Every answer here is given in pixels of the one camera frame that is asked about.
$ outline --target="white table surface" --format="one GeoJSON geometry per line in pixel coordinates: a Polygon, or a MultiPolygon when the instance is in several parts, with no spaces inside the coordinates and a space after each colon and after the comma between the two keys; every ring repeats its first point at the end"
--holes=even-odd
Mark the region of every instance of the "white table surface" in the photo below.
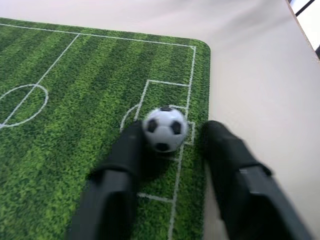
{"type": "MultiPolygon", "coordinates": [[[[206,42],[209,119],[274,170],[320,237],[320,65],[285,0],[1,0],[0,17],[206,42]]],[[[224,238],[216,217],[206,239],[224,238]]]]}

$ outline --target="artificial grass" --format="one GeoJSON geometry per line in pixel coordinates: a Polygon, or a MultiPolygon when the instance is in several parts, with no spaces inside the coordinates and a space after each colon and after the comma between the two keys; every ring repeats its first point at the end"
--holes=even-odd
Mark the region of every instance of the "artificial grass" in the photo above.
{"type": "MultiPolygon", "coordinates": [[[[48,92],[42,111],[25,123],[0,128],[0,239],[63,239],[86,175],[110,152],[124,115],[140,102],[147,80],[189,84],[190,46],[196,54],[188,121],[198,129],[207,120],[210,49],[205,43],[6,18],[0,18],[0,98],[37,83],[67,46],[39,83],[48,92]],[[91,35],[79,35],[69,46],[76,33],[91,35]]],[[[32,87],[0,99],[0,124],[32,87]]],[[[155,107],[185,107],[188,90],[150,82],[139,119],[155,107]]],[[[45,97],[36,87],[6,125],[30,118],[45,97]]],[[[127,116],[125,126],[135,113],[127,116]]],[[[184,146],[172,239],[202,237],[205,179],[199,158],[195,145],[184,146]]],[[[178,165],[170,162],[162,176],[142,184],[141,192],[173,199],[178,165]]],[[[132,239],[167,239],[171,213],[169,202],[140,198],[132,239]]]]}

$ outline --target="soccer ball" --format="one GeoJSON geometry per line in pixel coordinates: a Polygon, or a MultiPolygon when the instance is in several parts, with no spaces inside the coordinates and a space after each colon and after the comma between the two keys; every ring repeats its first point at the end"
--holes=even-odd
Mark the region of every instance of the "soccer ball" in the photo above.
{"type": "Polygon", "coordinates": [[[168,106],[151,111],[142,124],[151,147],[160,153],[174,152],[183,143],[188,132],[184,115],[168,106]]]}

